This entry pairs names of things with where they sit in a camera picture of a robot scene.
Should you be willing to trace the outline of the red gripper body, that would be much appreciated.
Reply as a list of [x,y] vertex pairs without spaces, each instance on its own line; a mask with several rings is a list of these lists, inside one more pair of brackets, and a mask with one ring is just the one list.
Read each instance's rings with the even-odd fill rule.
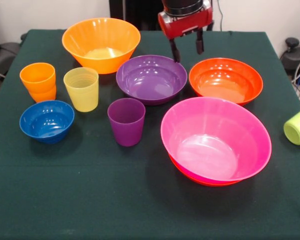
[[208,26],[212,22],[212,17],[212,7],[184,17],[171,17],[162,11],[158,13],[158,22],[164,35],[171,40]]

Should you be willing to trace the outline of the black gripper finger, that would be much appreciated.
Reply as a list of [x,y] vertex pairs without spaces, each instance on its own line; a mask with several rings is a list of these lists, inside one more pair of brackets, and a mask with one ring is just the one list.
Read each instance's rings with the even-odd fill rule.
[[171,51],[172,51],[172,55],[173,55],[173,59],[176,63],[179,63],[180,60],[181,60],[181,57],[180,57],[180,52],[177,48],[177,45],[175,43],[175,39],[172,38],[169,40],[169,44],[170,44],[170,47],[171,47]]
[[204,52],[204,39],[203,39],[203,29],[199,28],[196,31],[196,52],[202,54]]

